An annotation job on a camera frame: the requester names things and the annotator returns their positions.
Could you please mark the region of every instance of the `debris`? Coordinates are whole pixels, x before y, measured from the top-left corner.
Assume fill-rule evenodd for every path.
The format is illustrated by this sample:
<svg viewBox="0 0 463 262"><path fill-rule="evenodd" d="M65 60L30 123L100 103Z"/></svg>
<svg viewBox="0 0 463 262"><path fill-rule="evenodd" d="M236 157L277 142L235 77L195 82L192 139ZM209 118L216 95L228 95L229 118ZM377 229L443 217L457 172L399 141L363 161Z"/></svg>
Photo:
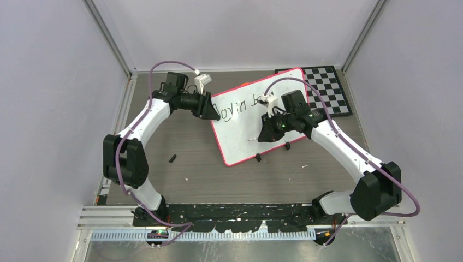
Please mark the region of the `debris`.
<svg viewBox="0 0 463 262"><path fill-rule="evenodd" d="M170 158L169 163L172 163L172 162L175 160L175 158L177 158L177 155L176 155L176 154L173 155L173 156Z"/></svg>

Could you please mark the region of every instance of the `whiteboard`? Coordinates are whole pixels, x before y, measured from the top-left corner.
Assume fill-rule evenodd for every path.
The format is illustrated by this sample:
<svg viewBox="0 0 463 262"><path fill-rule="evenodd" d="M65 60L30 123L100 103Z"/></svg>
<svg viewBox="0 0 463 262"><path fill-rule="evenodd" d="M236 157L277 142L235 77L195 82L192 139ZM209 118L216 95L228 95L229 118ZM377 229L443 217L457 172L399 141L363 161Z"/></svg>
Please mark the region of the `whiteboard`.
<svg viewBox="0 0 463 262"><path fill-rule="evenodd" d="M257 142L257 137L262 129L261 116L267 113L267 108L258 103L260 96L272 82L279 78L293 77L303 80L303 76L302 69L293 68L215 94L212 97L212 104L221 119L219 121L212 120L211 124L225 165L239 164L254 158L257 153L263 154L284 146L286 142L293 142L305 137L304 134L291 131L273 143ZM284 80L278 82L273 85L270 92L278 97L278 105L283 108L281 95L294 90L300 90L305 94L305 100L308 101L305 85L298 81Z"/></svg>

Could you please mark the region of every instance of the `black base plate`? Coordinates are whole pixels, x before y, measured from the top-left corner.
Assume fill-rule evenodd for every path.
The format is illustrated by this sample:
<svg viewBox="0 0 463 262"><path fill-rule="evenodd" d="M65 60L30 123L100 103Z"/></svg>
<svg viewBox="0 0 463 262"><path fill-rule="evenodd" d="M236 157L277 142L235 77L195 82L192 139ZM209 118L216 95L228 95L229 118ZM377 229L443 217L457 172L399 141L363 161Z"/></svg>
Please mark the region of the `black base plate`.
<svg viewBox="0 0 463 262"><path fill-rule="evenodd" d="M218 232L231 230L234 233L257 231L266 221L268 232L302 232L307 225L332 227L343 220L341 214L328 215L314 220L311 206L303 204L226 204L226 205L168 205L167 221L174 224L193 222L189 231ZM135 227L157 225L148 219L135 217Z"/></svg>

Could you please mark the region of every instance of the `metal frame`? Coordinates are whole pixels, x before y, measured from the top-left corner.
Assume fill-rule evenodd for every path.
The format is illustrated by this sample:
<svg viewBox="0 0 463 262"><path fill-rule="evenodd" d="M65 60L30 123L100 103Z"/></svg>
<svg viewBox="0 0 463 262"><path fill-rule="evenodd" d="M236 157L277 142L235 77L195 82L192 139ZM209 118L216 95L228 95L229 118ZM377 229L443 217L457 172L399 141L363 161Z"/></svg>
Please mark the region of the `metal frame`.
<svg viewBox="0 0 463 262"><path fill-rule="evenodd" d="M135 72L129 79L127 87L122 96L121 105L119 106L119 114L117 115L117 121L113 128L113 133L119 133L126 126L127 116L129 114L130 104L132 102L133 92L135 90L136 79L138 77L138 72ZM100 186L98 187L98 192L95 198L94 203L97 201L97 197L100 195L107 195L109 193L109 187L111 186L111 180L105 178L101 174L102 180L100 181Z"/></svg>
<svg viewBox="0 0 463 262"><path fill-rule="evenodd" d="M132 221L134 215L131 211L137 208L137 205L124 205L124 206L84 206L79 223L78 223L78 240L74 249L74 256L72 262L85 261L85 255L90 244L92 233L94 230L126 230L133 232L136 230L155 230L165 229L165 227L133 227ZM317 228L326 228L327 225L309 225L308 230ZM409 241L409 232L405 221L392 216L378 216L372 221L364 221L360 217L354 215L348 220L348 223L343 227L346 228L363 228L363 227L389 227L399 253L401 261L415 261L412 246ZM261 229L265 230L265 223L262 224Z"/></svg>
<svg viewBox="0 0 463 262"><path fill-rule="evenodd" d="M376 2L375 7L373 8L373 11L370 13L370 16L366 20L365 26L363 27L362 31L357 37L357 40L355 41L354 46L352 47L349 55L347 56L347 59L344 65L341 68L343 74L347 72L350 65L352 64L352 61L354 61L355 56L357 55L363 42L365 41L365 38L368 36L368 33L370 32L371 28L375 24L376 20L378 19L379 15L381 14L381 11L383 10L387 2L388 0L378 0Z"/></svg>
<svg viewBox="0 0 463 262"><path fill-rule="evenodd" d="M117 44L114 41L114 38L112 37L111 33L109 32L109 29L106 26L106 23L103 21L103 18L100 12L98 11L98 8L96 7L95 3L93 2L93 0L82 0L82 1L83 3L85 3L85 6L87 6L88 12L92 15L93 19L95 20L95 23L100 29L102 36L108 43L109 48L116 56L117 61L122 67L122 70L124 70L124 73L126 73L127 76L131 76L132 71L127 65L127 62L124 59L124 56L122 55L119 48L117 47Z"/></svg>

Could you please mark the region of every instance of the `black marker writing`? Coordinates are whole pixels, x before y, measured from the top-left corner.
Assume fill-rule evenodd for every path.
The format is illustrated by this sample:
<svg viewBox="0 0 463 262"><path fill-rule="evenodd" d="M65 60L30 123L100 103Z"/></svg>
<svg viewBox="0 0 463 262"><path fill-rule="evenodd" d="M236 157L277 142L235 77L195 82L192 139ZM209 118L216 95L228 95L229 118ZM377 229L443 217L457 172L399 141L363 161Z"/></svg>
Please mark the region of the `black marker writing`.
<svg viewBox="0 0 463 262"><path fill-rule="evenodd" d="M228 122L232 119L233 114L240 114L244 111L246 111L246 101L243 102L233 102L230 103L230 106L219 110L216 104L212 105L217 112L220 114L220 117L225 120L225 122Z"/></svg>

